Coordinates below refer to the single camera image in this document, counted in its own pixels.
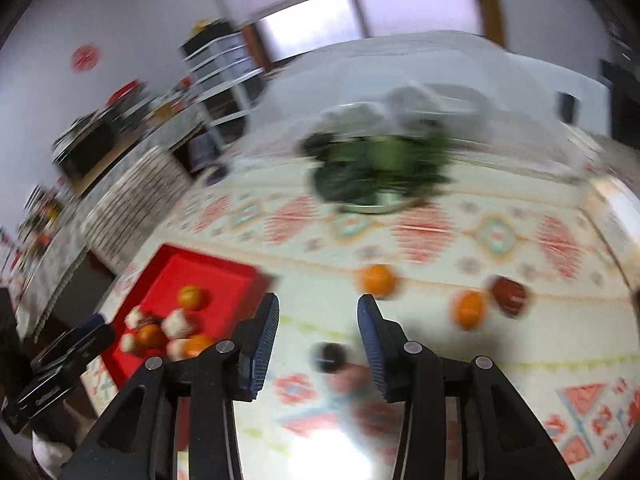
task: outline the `plastic cover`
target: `plastic cover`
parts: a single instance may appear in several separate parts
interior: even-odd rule
[[[291,156],[313,131],[405,135],[420,117],[536,170],[581,170],[569,129],[529,72],[490,41],[446,30],[305,54],[268,85],[238,148],[243,156]]]

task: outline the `table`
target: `table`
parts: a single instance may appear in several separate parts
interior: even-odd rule
[[[630,291],[577,208],[580,187],[465,163],[433,203],[386,216],[337,212],[313,195],[313,163],[244,166],[196,184],[118,279],[100,311],[113,319],[162,243],[260,266],[275,277],[280,326],[263,391],[235,405],[247,480],[388,479],[402,406],[370,382],[356,324],[355,269],[392,264],[402,276],[382,314],[437,354],[490,356],[542,422],[578,480],[596,479],[640,416],[640,344]],[[450,321],[463,290],[494,274],[532,290],[518,319],[491,308],[475,332]],[[348,346],[337,375],[312,363],[319,342]],[[101,359],[82,377],[97,413],[116,394]],[[460,446],[447,412],[447,475]],[[188,478],[186,453],[178,457]]]
[[[199,108],[185,108],[148,134],[78,204],[70,205],[64,211],[65,218],[61,220],[64,225],[42,255],[16,307],[17,329],[21,339],[31,335],[38,336],[60,294],[87,255],[88,248],[80,226],[105,193],[148,150],[155,146],[177,149],[184,139],[189,138],[201,126],[202,115]]]

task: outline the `striped cloth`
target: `striped cloth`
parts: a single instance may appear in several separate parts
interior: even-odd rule
[[[81,227],[87,246],[120,274],[191,184],[167,151],[152,148],[89,213]]]

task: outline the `window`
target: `window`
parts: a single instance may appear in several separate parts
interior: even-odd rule
[[[482,34],[478,0],[360,0],[372,36],[427,30],[463,30]]]
[[[364,37],[353,0],[308,0],[258,20],[272,61]]]

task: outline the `silver bolt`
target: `silver bolt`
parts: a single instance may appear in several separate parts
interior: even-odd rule
[[[162,366],[162,358],[156,356],[150,357],[145,361],[145,368],[147,370],[156,370]]]
[[[223,339],[216,345],[216,350],[221,354],[227,354],[231,352],[235,347],[236,345],[234,345],[233,341],[231,341],[230,339]]]
[[[488,370],[494,365],[494,362],[491,361],[488,357],[481,355],[480,357],[476,357],[476,366],[478,368],[482,368],[482,370]]]
[[[422,352],[422,345],[415,341],[407,341],[406,343],[404,343],[404,346],[402,348],[404,348],[404,351],[408,354],[419,354],[420,352]]]

